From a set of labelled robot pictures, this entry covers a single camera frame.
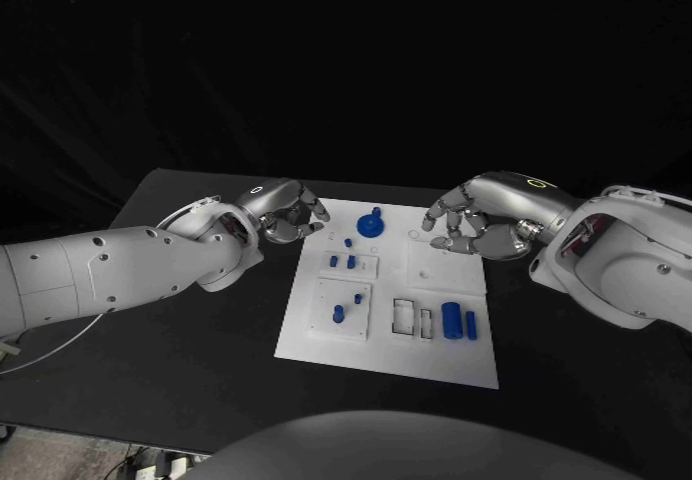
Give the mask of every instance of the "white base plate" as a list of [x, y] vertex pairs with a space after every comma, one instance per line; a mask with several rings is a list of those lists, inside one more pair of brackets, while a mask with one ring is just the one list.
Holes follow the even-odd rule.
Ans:
[[[497, 389], [481, 258], [422, 248], [420, 242], [445, 235], [443, 219], [432, 232], [419, 229], [423, 208], [331, 199], [322, 199], [322, 202], [331, 221], [304, 241], [275, 356]], [[379, 237], [364, 238], [357, 234], [355, 221], [376, 206], [381, 208], [384, 231]], [[465, 221], [461, 231], [472, 235]], [[344, 246], [345, 238], [353, 241], [351, 248]], [[371, 285], [367, 298], [363, 297], [363, 302], [368, 302], [364, 341], [353, 341], [347, 335], [309, 332], [314, 330], [311, 325], [331, 328], [332, 306], [322, 305], [315, 298], [322, 296], [318, 283], [330, 271], [328, 265], [324, 267], [328, 261], [325, 252], [341, 253], [345, 257], [379, 257], [374, 279], [367, 278], [368, 273], [358, 277], [357, 269], [348, 272], [353, 274], [348, 278], [335, 272], [328, 275], [328, 278], [341, 277], [334, 280], [341, 280], [343, 286], [350, 283]], [[338, 301], [345, 307], [343, 302], [353, 302], [347, 288], [334, 287], [330, 292], [330, 295], [335, 292], [335, 297], [328, 303]], [[412, 336], [392, 333], [394, 299], [413, 302]], [[475, 313], [475, 341], [465, 338], [465, 324], [462, 339], [443, 338], [441, 305], [445, 302], [456, 302], [464, 313], [468, 310]], [[432, 315], [430, 340], [420, 339], [420, 309], [429, 310]], [[361, 331], [361, 323], [353, 326], [353, 330]]]

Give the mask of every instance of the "silver robot hand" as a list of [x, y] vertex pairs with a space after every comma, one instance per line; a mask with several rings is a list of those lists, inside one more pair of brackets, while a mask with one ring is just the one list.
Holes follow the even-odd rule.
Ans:
[[[446, 215], [448, 237], [430, 241], [432, 248], [477, 253], [491, 260], [511, 260], [530, 251], [530, 242], [549, 243], [579, 201], [549, 183], [510, 172], [488, 172], [446, 192], [429, 207], [422, 230], [429, 232]], [[488, 223], [487, 214], [516, 224]], [[475, 236], [461, 235], [461, 215]]]
[[324, 228], [321, 222], [295, 225], [301, 204], [321, 221], [328, 222], [330, 219], [314, 193], [289, 178], [263, 182], [233, 203], [247, 215], [256, 230], [263, 229], [266, 240], [279, 244], [306, 237]]

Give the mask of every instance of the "robotic hand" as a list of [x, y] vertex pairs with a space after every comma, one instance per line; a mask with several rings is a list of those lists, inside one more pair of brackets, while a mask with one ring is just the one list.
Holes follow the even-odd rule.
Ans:
[[[432, 248], [491, 260], [523, 257], [540, 242], [533, 281], [621, 327], [642, 328], [661, 319], [692, 331], [689, 206], [684, 198], [624, 186], [583, 201], [541, 180], [490, 172], [442, 195], [422, 230], [446, 215], [448, 237], [436, 237]], [[487, 214], [511, 223], [491, 224]], [[461, 235], [461, 215], [472, 237]]]
[[123, 310], [194, 282], [227, 287], [260, 260], [257, 231], [285, 244], [322, 228], [294, 225], [299, 205], [328, 221], [299, 182], [270, 180], [234, 204], [206, 198], [152, 227], [83, 233], [0, 246], [0, 336], [61, 320]]

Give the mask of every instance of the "black table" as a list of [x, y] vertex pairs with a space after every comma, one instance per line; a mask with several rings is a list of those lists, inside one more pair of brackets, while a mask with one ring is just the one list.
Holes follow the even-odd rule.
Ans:
[[[155, 225], [191, 201], [224, 201], [263, 179], [154, 171], [112, 224]], [[428, 206], [439, 190], [306, 182], [317, 195]], [[692, 451], [692, 368], [681, 334], [628, 331], [531, 283], [530, 258], [484, 262], [500, 390], [273, 358], [301, 244], [263, 242], [265, 261], [217, 293], [116, 312], [47, 361], [0, 378], [0, 422], [210, 453], [279, 422], [393, 409], [482, 422], [651, 478]], [[84, 326], [24, 335], [22, 360]]]

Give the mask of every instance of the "black curtain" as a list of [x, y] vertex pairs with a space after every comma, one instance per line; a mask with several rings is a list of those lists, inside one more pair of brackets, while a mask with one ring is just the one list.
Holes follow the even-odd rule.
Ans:
[[227, 8], [2, 5], [7, 226], [102, 228], [161, 167], [439, 188], [507, 169], [576, 196], [689, 195], [687, 6]]

